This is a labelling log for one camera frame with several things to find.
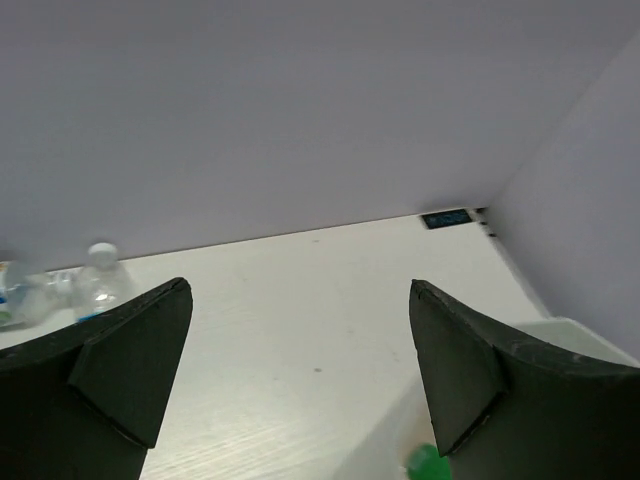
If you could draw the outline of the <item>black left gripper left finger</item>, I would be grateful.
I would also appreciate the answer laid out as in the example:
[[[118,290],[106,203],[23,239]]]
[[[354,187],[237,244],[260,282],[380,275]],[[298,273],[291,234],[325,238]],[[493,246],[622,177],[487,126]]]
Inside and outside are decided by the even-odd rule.
[[[156,446],[189,331],[174,278],[1,352],[4,479],[137,479]]]

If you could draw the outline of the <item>white label clear bottle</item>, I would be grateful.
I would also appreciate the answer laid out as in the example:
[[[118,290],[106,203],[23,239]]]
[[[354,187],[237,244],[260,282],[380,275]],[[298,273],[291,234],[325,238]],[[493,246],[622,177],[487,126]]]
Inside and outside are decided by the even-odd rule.
[[[1,263],[1,328],[30,328],[69,307],[73,271],[44,272],[20,261]]]

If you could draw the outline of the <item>green plastic bottle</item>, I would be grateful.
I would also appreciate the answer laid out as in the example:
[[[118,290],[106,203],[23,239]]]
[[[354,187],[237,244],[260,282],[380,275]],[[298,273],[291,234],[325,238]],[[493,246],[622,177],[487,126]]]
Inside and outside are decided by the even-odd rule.
[[[438,449],[423,443],[411,450],[404,461],[406,477],[409,480],[451,480],[448,459],[441,457]]]

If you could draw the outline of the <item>blue label clear bottle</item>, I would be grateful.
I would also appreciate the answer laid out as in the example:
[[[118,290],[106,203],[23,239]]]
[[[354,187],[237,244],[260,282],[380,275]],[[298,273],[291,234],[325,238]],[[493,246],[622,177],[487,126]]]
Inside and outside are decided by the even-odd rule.
[[[101,242],[88,249],[86,264],[73,279],[72,308],[78,323],[135,297],[133,280],[119,261],[118,248]]]

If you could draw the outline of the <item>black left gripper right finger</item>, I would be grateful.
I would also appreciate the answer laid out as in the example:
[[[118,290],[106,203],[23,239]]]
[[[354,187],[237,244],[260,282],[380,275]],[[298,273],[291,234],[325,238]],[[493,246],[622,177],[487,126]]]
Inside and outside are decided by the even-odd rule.
[[[639,370],[477,312],[433,284],[409,318],[436,446],[456,479],[635,479]]]

